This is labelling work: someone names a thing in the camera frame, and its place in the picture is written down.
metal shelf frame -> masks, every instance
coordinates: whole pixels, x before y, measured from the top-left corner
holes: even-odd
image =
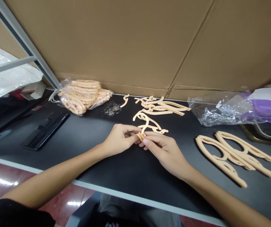
[[[26,32],[23,30],[23,28],[3,0],[0,0],[0,21],[28,55],[28,57],[26,58],[1,64],[0,72],[23,64],[34,62],[34,64],[43,73],[44,77],[48,80],[52,87],[59,88],[59,80],[56,78],[53,71],[47,65],[44,58],[41,56],[35,45],[32,43]]]

person's right hand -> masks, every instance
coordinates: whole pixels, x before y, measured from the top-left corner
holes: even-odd
[[[186,161],[176,141],[157,132],[146,131],[145,134],[146,137],[139,146],[145,146],[144,150],[149,149],[169,173],[184,180],[191,170],[191,166]]]

clear plastic bag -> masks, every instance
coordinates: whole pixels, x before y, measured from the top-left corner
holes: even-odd
[[[95,80],[66,79],[61,86],[58,96],[62,104],[78,116],[102,105],[113,95],[112,91],[101,88],[101,84]]]
[[[255,124],[265,122],[247,99],[250,92],[223,91],[213,95],[188,98],[191,111],[204,126]]]
[[[0,48],[0,65],[15,60],[18,58]],[[29,64],[0,72],[0,97],[28,84],[38,82],[42,77],[43,74]]]

red tile floor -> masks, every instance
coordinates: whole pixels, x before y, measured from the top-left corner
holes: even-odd
[[[31,172],[0,164],[0,197],[34,175]],[[41,207],[40,210],[51,214],[54,220],[56,220],[56,227],[64,227],[72,213],[88,200],[94,192],[93,190],[70,184]],[[180,216],[180,218],[185,227],[216,226],[184,216]]]

smartphone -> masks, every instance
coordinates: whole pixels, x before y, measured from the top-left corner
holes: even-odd
[[[69,116],[69,113],[53,112],[22,142],[21,145],[24,148],[31,150],[40,149]]]

